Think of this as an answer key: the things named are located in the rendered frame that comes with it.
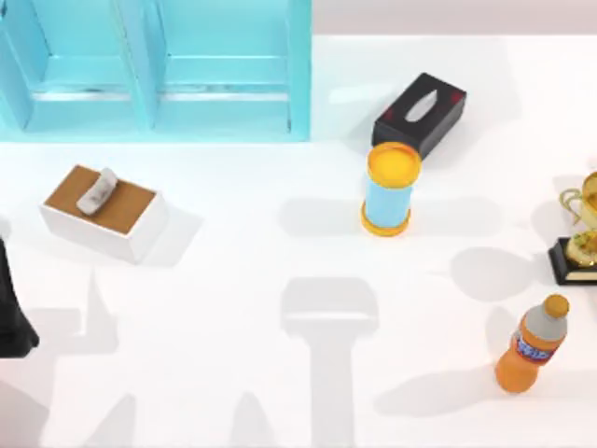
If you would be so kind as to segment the orange soda bottle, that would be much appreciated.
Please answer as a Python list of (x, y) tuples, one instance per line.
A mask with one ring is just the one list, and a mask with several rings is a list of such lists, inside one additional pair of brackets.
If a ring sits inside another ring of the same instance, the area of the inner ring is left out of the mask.
[(534, 385), (540, 368), (565, 340), (569, 310), (569, 301), (563, 295), (552, 294), (523, 315), (509, 348), (494, 368), (495, 379), (503, 390), (519, 394)]

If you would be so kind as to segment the white tissue box brown top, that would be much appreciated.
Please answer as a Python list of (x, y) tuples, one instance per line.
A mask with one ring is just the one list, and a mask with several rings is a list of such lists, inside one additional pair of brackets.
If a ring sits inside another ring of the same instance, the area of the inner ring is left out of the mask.
[(117, 179), (98, 210), (87, 215), (77, 204), (107, 171), (74, 166), (40, 205), (49, 230), (72, 243), (135, 263), (157, 242), (168, 221), (168, 209), (155, 190)]

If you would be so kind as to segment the light blue rack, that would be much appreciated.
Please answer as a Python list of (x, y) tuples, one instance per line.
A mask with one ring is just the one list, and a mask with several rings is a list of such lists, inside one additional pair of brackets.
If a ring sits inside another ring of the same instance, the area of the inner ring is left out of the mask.
[(312, 0), (0, 0), (0, 142), (311, 134)]

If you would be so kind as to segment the blue and orange can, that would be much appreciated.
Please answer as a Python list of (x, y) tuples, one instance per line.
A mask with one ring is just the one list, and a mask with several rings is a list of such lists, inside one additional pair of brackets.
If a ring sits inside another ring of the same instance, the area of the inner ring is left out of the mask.
[(407, 228), (411, 193), (421, 169), (419, 153), (403, 143), (382, 143), (368, 153), (368, 180), (360, 211), (366, 230), (390, 237)]

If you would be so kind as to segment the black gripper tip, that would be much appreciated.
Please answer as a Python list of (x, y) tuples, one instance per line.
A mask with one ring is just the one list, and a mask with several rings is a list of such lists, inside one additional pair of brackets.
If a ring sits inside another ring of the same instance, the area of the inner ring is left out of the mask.
[(6, 246), (0, 236), (0, 358), (24, 358), (40, 338), (20, 307), (16, 296)]

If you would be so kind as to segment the black tissue box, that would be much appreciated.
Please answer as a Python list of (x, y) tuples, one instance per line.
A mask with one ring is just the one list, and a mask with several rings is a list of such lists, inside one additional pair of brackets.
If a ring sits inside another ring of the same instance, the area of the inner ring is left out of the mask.
[(421, 73), (375, 120), (371, 144), (404, 143), (425, 159), (463, 115), (466, 99), (466, 91)]

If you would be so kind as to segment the gold trophy black base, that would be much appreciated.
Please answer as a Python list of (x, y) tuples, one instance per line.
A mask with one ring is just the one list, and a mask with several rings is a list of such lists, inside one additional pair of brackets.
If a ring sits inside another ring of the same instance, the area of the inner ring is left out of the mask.
[(574, 217), (573, 224), (582, 223), (584, 229), (559, 238), (548, 251), (554, 279), (559, 286), (597, 287), (597, 171), (580, 189), (564, 190), (559, 202)]

